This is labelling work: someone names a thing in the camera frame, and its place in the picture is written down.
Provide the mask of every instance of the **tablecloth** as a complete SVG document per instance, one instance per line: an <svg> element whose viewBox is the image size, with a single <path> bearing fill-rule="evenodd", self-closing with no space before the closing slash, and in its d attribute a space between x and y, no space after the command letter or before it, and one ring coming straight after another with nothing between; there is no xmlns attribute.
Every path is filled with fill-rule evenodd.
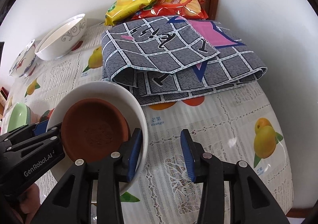
<svg viewBox="0 0 318 224"><path fill-rule="evenodd" d="M24 102L39 120L47 118L70 90L100 80L102 67L88 67L107 29L88 28L80 47L53 61L38 62L28 77L17 78L10 90L1 134L7 130L14 105ZM191 183L180 146L180 132L189 129L205 151L236 163L245 160L273 194L283 211L292 207L293 184L282 131L263 90L254 81L246 86L177 102L143 107L148 124L148 158L142 175L121 196L125 223L194 224L198 217L202 185ZM254 151L254 126L259 118L270 121L277 136L274 152L260 159ZM56 184L48 171L37 182L41 202ZM94 209L92 221L96 221ZM228 184L225 185L225 223L230 221Z"/></svg>

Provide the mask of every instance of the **gray checkered cloth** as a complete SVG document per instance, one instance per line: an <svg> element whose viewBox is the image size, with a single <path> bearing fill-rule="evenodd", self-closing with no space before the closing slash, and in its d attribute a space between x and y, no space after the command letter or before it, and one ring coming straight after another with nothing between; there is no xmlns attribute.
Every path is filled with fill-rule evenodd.
<svg viewBox="0 0 318 224"><path fill-rule="evenodd" d="M211 29L229 45L209 42L190 22L161 16L107 30L103 79L125 87L141 105L151 105L239 87L265 74L260 58L219 22L209 21Z"/></svg>

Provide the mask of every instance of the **green dish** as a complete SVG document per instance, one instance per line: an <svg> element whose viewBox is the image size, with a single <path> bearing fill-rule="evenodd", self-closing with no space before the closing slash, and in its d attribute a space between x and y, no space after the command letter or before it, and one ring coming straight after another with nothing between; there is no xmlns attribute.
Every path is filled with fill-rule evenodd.
<svg viewBox="0 0 318 224"><path fill-rule="evenodd" d="M17 103L11 113L9 124L8 124L8 132L19 128L25 124L31 123L31 111L29 107L23 103Z"/></svg>

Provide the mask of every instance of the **red chip bag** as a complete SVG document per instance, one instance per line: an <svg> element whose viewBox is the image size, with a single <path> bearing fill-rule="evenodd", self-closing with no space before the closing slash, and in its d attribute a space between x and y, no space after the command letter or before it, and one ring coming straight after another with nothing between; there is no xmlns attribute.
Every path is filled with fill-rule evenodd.
<svg viewBox="0 0 318 224"><path fill-rule="evenodd" d="M156 0L137 11L132 19L155 16L179 15L187 19L207 19L208 15L201 8L204 0Z"/></svg>

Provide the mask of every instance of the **gray swirl decoration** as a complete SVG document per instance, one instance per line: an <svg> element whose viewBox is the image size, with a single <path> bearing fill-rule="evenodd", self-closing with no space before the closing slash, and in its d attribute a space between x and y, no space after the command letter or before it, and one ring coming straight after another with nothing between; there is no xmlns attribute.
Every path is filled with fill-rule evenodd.
<svg viewBox="0 0 318 224"><path fill-rule="evenodd" d="M62 36L62 42L65 42L67 37L69 37L68 41L71 41L73 37L77 36L80 33L80 31L85 28L85 26L86 26L86 19L84 19L83 23L79 24L78 28L77 26L74 26L66 34L64 34Z"/></svg>

